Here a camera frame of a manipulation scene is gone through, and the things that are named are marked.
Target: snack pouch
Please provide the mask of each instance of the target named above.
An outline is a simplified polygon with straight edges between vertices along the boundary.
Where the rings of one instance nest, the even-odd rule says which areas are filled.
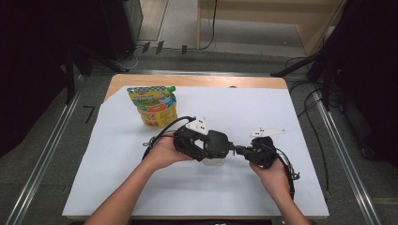
[[[128,88],[130,99],[137,107],[144,124],[152,128],[165,128],[177,119],[174,86],[148,86]]]

